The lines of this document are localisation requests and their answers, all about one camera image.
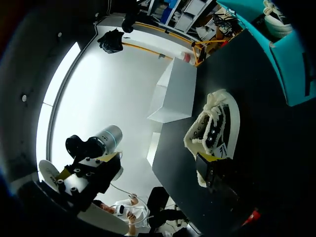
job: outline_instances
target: teal container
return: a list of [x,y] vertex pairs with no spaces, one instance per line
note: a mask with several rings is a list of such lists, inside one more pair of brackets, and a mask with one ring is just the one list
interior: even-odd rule
[[287,104],[295,106],[316,97],[315,81],[310,80],[310,67],[295,30],[272,43],[251,22],[263,14],[262,0],[218,0],[225,9],[249,30],[269,58],[281,84]]

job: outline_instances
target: white shirt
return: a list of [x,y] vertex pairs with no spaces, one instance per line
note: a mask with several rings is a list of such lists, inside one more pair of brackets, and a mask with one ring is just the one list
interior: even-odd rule
[[[128,218],[127,218],[128,212],[131,212],[135,215],[135,217],[136,217],[135,223],[141,221],[145,216],[147,216],[147,211],[146,211],[146,208],[144,206],[141,206],[141,205],[133,205],[132,206],[132,202],[129,199],[117,201],[116,203],[114,203],[114,205],[115,205],[116,213],[119,212],[119,207],[121,205],[124,206],[123,214],[116,215],[116,216],[127,224],[129,223]],[[142,222],[135,224],[135,227],[136,228],[140,228],[140,227],[150,228],[150,226],[148,224],[148,219],[146,218]]]

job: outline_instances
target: sneaker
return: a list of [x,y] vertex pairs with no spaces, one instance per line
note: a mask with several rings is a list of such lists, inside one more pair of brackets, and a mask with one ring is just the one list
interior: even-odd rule
[[292,32],[293,28],[288,19],[272,2],[264,0],[263,5],[265,6],[263,10],[263,13],[266,15],[265,23],[271,35],[283,38]]
[[[208,94],[202,113],[184,137],[185,147],[196,159],[197,153],[213,156],[213,160],[233,159],[240,127],[238,105],[231,94],[218,90]],[[206,183],[197,172],[198,183]]]

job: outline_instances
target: dark wall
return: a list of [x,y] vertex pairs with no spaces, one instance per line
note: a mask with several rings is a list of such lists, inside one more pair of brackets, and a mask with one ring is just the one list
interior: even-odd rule
[[[21,8],[14,2],[8,14]],[[36,171],[36,133],[45,92],[73,43],[83,49],[93,38],[94,15],[104,7],[99,0],[37,1],[14,17],[15,31],[13,23],[1,25],[3,35],[13,33],[9,41],[1,41],[6,47],[0,51],[0,165],[8,182]],[[23,94],[27,102],[22,102]]]

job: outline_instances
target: yellow tape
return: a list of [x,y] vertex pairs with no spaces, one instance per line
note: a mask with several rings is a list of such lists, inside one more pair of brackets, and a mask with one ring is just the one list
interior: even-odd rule
[[214,157],[212,155],[208,155],[208,154],[205,154],[205,153],[202,153],[202,152],[199,152],[199,154],[201,156],[203,156],[203,158],[206,159],[208,162],[216,161],[218,159],[223,159],[223,158]]
[[56,177],[56,180],[62,179],[65,180],[67,179],[69,176],[71,175],[71,173],[64,169],[63,171],[61,171],[61,173]]
[[96,159],[99,159],[101,161],[105,161],[108,162],[109,160],[111,160],[113,157],[115,157],[117,154],[122,154],[122,152],[113,152],[111,154],[108,154],[106,156],[102,156],[102,157],[98,157]]

